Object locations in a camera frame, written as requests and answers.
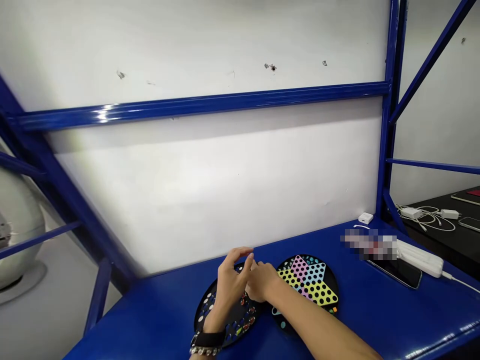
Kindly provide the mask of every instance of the white power strip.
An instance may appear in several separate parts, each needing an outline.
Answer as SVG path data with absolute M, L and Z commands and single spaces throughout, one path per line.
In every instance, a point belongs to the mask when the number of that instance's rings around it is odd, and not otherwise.
M 442 276 L 444 260 L 404 241 L 396 241 L 397 257 L 434 278 Z

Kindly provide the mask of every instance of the hand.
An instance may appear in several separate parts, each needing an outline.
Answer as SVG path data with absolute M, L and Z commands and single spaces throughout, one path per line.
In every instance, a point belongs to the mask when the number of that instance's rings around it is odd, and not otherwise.
M 246 285 L 246 292 L 250 299 L 259 303 L 268 301 L 275 287 L 281 283 L 286 284 L 286 282 L 279 277 L 272 264 L 268 262 L 264 264 L 261 261 L 257 264 L 255 260 L 253 260 L 250 276 L 248 277 L 248 283 Z
M 220 332 L 225 326 L 225 320 L 232 306 L 240 301 L 249 279 L 252 262 L 254 261 L 253 250 L 251 247 L 233 248 L 218 267 L 215 305 L 203 324 L 204 333 Z M 241 273 L 236 272 L 234 269 L 235 263 L 238 259 L 247 255 L 248 257 L 245 260 Z

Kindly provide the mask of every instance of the blue tabletop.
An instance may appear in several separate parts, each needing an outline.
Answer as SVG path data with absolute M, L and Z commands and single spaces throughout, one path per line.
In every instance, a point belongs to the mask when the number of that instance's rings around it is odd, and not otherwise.
M 380 272 L 340 243 L 346 222 L 255 248 L 257 261 L 275 267 L 296 254 L 325 261 L 339 287 L 338 318 L 384 359 L 434 359 L 480 335 L 480 294 L 445 278 L 424 274 L 418 290 Z M 369 225 L 397 235 L 381 220 Z M 65 357 L 67 360 L 188 359 L 194 316 L 223 258 L 139 281 Z M 480 289 L 480 283 L 449 263 L 444 270 Z M 305 345 L 284 334 L 263 313 L 218 359 L 311 359 Z

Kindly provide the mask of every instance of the wall stain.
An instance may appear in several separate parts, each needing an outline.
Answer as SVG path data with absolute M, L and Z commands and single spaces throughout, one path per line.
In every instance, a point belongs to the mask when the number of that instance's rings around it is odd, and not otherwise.
M 275 71 L 278 69 L 278 67 L 276 67 L 275 65 L 273 64 L 267 64 L 267 63 L 264 63 L 263 66 L 265 67 L 265 69 L 268 69 L 270 68 L 272 71 Z

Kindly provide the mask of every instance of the blue metal frame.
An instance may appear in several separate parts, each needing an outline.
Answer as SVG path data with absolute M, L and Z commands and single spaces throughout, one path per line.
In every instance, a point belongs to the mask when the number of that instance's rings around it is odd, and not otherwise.
M 398 0 L 390 0 L 385 81 L 24 112 L 0 77 L 0 137 L 16 157 L 0 154 L 0 165 L 32 177 L 67 224 L 25 243 L 3 249 L 0 251 L 0 258 L 38 244 L 52 234 L 72 230 L 99 263 L 85 327 L 87 332 L 102 316 L 110 278 L 120 291 L 125 292 L 136 280 L 136 276 L 118 249 L 118 244 L 110 238 L 55 159 L 41 132 L 148 118 L 210 114 L 374 96 L 383 96 L 376 214 L 385 219 L 387 208 L 390 209 L 399 230 L 406 234 L 405 226 L 390 196 L 392 164 L 480 174 L 480 167 L 476 166 L 393 158 L 396 121 L 475 2 L 476 0 L 460 2 L 400 102 L 407 0 L 401 0 L 400 3 Z
M 440 37 L 420 67 L 420 70 L 418 70 L 418 73 L 415 75 L 415 78 L 405 92 L 405 95 L 402 97 L 398 107 L 393 112 L 393 115 L 389 120 L 390 125 L 394 125 L 399 119 L 400 115 L 404 112 L 410 100 L 412 100 L 420 85 L 427 77 L 437 59 L 440 57 L 440 54 L 445 49 L 450 39 L 455 34 L 476 1 L 477 0 L 462 0 L 460 2 L 445 29 L 442 31 Z
M 15 114 L 22 112 L 22 107 L 0 76 L 0 137 L 18 161 L 46 174 L 49 181 L 38 181 L 34 177 L 32 180 L 66 224 L 81 221 L 83 226 L 73 229 L 73 233 L 97 263 L 104 257 L 114 263 L 112 282 L 121 293 L 125 293 L 137 280 L 134 271 L 60 166 L 43 135 L 25 133 L 18 125 Z
M 20 242 L 18 244 L 12 245 L 5 247 L 0 250 L 0 260 L 3 258 L 6 258 L 10 255 L 16 254 L 18 252 L 21 252 L 22 250 L 28 249 L 32 246 L 38 245 L 40 243 L 43 243 L 44 241 L 54 238 L 58 235 L 61 235 L 63 233 L 69 232 L 70 230 L 73 230 L 75 228 L 78 228 L 82 223 L 80 221 L 74 221 L 71 222 L 67 225 L 63 225 L 60 227 L 57 227 L 56 229 L 50 230 L 40 236 L 34 237 L 32 239 L 29 239 L 27 241 Z
M 112 274 L 112 264 L 106 257 L 98 264 L 98 273 L 96 274 L 95 286 L 91 295 L 90 308 L 86 316 L 85 330 L 83 336 L 92 329 L 104 315 L 105 300 L 109 291 L 110 276 Z
M 143 121 L 149 118 L 369 98 L 388 93 L 389 84 L 385 81 L 364 82 L 26 112 L 17 118 L 27 132 L 53 131 L 78 126 Z
M 385 60 L 385 81 L 390 87 L 388 95 L 383 97 L 381 112 L 381 130 L 380 130 L 380 158 L 378 161 L 378 179 L 376 191 L 376 214 L 380 214 L 383 206 L 383 188 L 385 182 L 385 158 L 388 151 L 388 132 L 390 106 L 392 102 L 392 87 L 394 80 L 394 65 L 397 42 L 397 29 L 399 24 L 399 3 L 398 0 L 390 0 L 390 19 L 388 23 L 388 41 L 386 47 Z
M 447 170 L 447 171 L 453 171 L 458 173 L 480 175 L 480 166 L 455 165 L 455 164 L 446 164 L 441 162 L 415 161 L 415 160 L 404 160 L 404 159 L 395 159 L 395 158 L 388 158 L 386 159 L 386 162 L 391 164 L 410 165 L 410 166 L 421 167 L 421 168 L 439 169 L 439 170 Z
M 26 175 L 39 181 L 47 181 L 45 172 L 41 172 L 32 165 L 20 161 L 16 157 L 10 156 L 4 152 L 0 152 L 0 166 L 13 171 L 14 173 Z
M 383 189 L 383 200 L 385 201 L 386 205 L 390 209 L 391 217 L 393 218 L 393 221 L 395 222 L 397 229 L 408 236 L 409 233 L 407 232 L 407 228 L 405 227 L 402 221 L 402 218 L 400 217 L 399 212 L 397 211 L 397 207 L 395 206 L 395 203 L 392 200 L 392 197 L 390 196 L 390 191 L 387 188 Z

